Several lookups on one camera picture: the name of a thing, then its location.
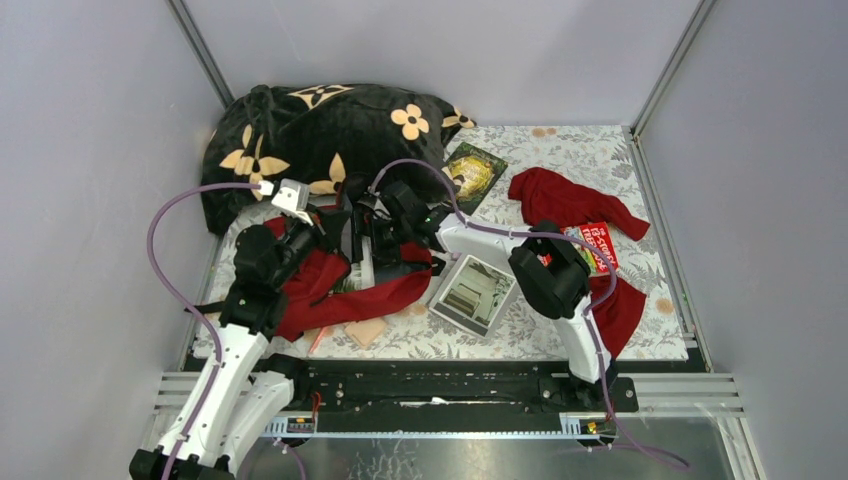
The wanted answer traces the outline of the red treehouse book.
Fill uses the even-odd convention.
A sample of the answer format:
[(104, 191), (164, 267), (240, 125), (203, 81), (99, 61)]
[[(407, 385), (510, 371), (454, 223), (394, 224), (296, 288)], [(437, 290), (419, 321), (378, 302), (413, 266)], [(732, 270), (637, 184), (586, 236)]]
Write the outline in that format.
[(576, 248), (588, 264), (592, 277), (608, 276), (618, 268), (617, 254), (606, 222), (571, 226), (564, 228), (562, 232), (590, 245), (590, 248), (582, 245), (577, 245)]

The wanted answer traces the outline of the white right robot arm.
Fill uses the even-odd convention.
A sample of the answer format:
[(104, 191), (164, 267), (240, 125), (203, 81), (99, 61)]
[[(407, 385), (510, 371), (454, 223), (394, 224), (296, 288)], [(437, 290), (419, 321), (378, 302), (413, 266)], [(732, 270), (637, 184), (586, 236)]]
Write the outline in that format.
[(400, 181), (371, 184), (368, 192), (386, 208), (402, 239), (512, 280), (529, 306), (553, 322), (577, 379), (573, 396), (579, 407), (597, 412), (612, 400), (617, 368), (594, 316), (599, 303), (590, 292), (590, 267), (578, 251), (586, 241), (550, 222), (507, 227), (473, 219), (459, 210), (454, 196), (447, 206), (429, 206)]

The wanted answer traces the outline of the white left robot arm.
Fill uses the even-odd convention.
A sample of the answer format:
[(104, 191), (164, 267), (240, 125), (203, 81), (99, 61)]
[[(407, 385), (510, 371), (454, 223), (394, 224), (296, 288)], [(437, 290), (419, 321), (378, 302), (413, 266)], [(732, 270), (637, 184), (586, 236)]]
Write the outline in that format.
[(213, 354), (156, 447), (134, 454), (129, 465), (133, 479), (232, 479), (276, 413), (282, 408), (299, 410), (309, 401), (307, 380), (271, 370), (258, 373), (248, 393), (241, 393), (284, 315), (284, 283), (328, 241), (320, 213), (308, 204), (307, 185), (284, 179), (260, 181), (251, 188), (270, 198), (293, 223), (282, 237), (262, 225), (242, 232), (238, 241), (242, 251), (234, 260), (236, 278), (217, 326), (168, 280), (154, 253), (162, 217), (193, 193), (186, 191), (169, 200), (150, 223), (146, 248), (151, 267), (163, 286), (207, 329)]

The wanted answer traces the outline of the white palm leaf book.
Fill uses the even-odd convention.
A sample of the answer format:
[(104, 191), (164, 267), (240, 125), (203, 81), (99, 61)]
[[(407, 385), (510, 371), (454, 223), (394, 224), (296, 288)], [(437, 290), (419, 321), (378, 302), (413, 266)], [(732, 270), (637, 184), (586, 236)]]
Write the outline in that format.
[(362, 236), (360, 240), (362, 260), (351, 265), (350, 273), (332, 290), (334, 294), (366, 290), (376, 286), (371, 241), (367, 236)]

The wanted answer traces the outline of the grey interior photo book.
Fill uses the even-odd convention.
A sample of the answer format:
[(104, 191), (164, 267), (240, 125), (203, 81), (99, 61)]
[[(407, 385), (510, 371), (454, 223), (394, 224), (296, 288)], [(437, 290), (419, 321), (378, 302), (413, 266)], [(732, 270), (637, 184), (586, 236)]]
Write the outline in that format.
[(480, 338), (491, 337), (516, 299), (516, 278), (472, 255), (462, 255), (431, 298), (435, 315)]

